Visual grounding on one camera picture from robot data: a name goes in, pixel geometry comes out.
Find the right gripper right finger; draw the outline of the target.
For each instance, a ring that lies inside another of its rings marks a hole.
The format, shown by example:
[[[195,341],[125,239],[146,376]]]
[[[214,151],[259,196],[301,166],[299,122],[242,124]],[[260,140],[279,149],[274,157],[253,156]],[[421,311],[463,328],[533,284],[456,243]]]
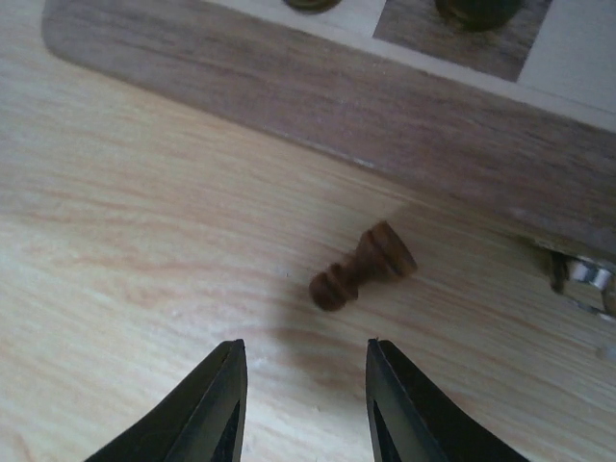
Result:
[[[526,459],[466,414],[391,341],[368,341],[366,402],[376,461]]]

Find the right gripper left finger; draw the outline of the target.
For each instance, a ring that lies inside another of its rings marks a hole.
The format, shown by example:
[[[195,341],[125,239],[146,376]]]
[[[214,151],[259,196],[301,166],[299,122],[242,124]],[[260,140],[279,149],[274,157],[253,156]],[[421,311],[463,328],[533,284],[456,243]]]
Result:
[[[242,339],[224,341],[90,462],[239,461],[247,398]]]

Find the dark knight chess piece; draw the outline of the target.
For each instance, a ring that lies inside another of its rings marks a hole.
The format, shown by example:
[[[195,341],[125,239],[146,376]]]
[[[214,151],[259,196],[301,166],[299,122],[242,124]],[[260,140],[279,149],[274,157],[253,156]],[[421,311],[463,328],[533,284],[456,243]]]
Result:
[[[484,32],[506,24],[524,4],[521,0],[436,0],[439,14],[470,32]]]

